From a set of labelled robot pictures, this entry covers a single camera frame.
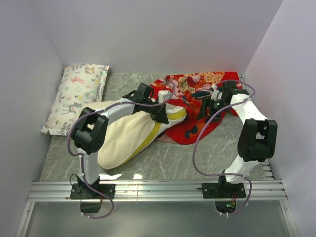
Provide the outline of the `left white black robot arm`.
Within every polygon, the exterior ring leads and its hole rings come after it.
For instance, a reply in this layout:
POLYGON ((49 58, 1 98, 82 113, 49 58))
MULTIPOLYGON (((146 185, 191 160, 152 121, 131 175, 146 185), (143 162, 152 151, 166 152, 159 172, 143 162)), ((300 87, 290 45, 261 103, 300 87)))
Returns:
POLYGON ((96 168, 84 170, 85 164, 97 164, 97 152, 104 144, 107 128, 113 122, 137 112, 143 111, 151 119, 168 124, 166 103, 175 93, 172 90, 161 90, 158 99, 152 101, 154 89, 150 85, 141 83, 136 90, 124 95, 118 102, 106 108, 94 110, 86 107, 73 124, 67 139, 67 149, 71 156, 79 157, 80 181, 82 193, 87 198, 95 198, 102 194, 99 190, 100 177, 96 168))

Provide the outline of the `red cartoon pillowcase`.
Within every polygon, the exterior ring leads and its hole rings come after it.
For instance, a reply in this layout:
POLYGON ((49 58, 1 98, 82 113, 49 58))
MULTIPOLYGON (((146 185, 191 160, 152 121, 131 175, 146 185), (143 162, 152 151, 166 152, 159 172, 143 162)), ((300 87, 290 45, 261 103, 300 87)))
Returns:
POLYGON ((154 98, 157 99, 160 90, 172 90, 166 81, 175 84, 175 94, 169 103, 186 109, 187 117, 177 125, 168 128, 158 139, 163 142, 190 145, 196 142, 208 118, 197 119, 202 106, 202 97, 211 93, 212 85, 224 80, 239 80, 237 72, 206 72, 194 74, 166 75, 150 84, 154 88, 154 98))

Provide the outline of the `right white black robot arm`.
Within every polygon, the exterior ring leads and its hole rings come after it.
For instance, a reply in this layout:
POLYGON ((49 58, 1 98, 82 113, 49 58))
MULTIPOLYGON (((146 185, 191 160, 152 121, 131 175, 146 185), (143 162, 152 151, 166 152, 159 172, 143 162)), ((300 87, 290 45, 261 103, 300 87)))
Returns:
POLYGON ((217 190, 225 198, 239 189, 254 167, 274 156, 277 139, 277 122, 266 118, 251 100, 255 89, 250 85, 239 88, 239 84, 240 81, 226 80, 212 85, 211 94, 202 99, 198 114, 198 119, 209 117, 206 123, 209 126, 222 112, 233 109, 243 124, 237 143, 237 157, 218 175, 217 190))

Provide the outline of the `cream yellow-edged pillow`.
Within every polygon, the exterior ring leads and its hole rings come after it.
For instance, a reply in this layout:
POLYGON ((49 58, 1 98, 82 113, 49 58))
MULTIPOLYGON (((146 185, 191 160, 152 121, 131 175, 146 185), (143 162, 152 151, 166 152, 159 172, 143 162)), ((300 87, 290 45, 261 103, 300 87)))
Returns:
POLYGON ((97 162, 104 169, 119 167, 149 146, 167 129, 181 123, 187 116, 186 109, 166 105, 168 124, 151 119, 150 114, 140 111, 108 125, 105 141, 97 153, 97 162))

